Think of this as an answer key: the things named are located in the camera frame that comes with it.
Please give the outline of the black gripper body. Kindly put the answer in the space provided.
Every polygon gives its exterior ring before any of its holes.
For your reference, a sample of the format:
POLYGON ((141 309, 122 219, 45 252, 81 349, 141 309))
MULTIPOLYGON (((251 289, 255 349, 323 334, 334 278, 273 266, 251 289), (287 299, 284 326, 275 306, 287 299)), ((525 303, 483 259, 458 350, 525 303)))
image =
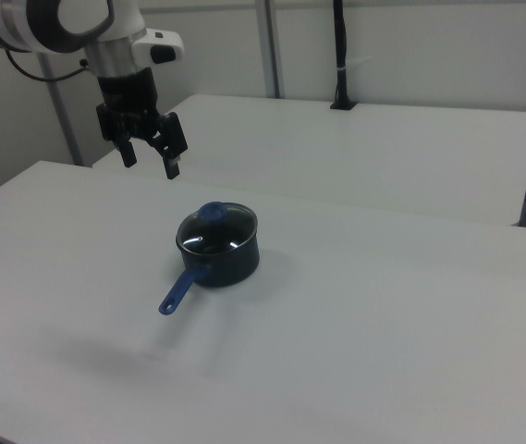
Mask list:
POLYGON ((98 83, 103 102, 96 112, 106 141, 119 146, 135 138, 152 147, 167 148, 150 68, 124 77, 99 77, 98 83))

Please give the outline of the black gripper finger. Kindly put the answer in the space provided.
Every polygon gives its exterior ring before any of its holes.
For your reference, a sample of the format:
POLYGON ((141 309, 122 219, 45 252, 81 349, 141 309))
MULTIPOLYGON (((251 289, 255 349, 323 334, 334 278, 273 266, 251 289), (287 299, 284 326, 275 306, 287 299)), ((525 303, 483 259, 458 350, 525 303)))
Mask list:
POLYGON ((162 157, 166 177, 175 179, 180 174, 180 157, 188 150, 177 113, 170 112, 155 119, 153 135, 148 144, 162 157))
POLYGON ((125 167, 134 166, 137 163, 137 157, 124 117, 109 109, 106 104, 98 105, 96 113, 103 139, 114 144, 125 167))

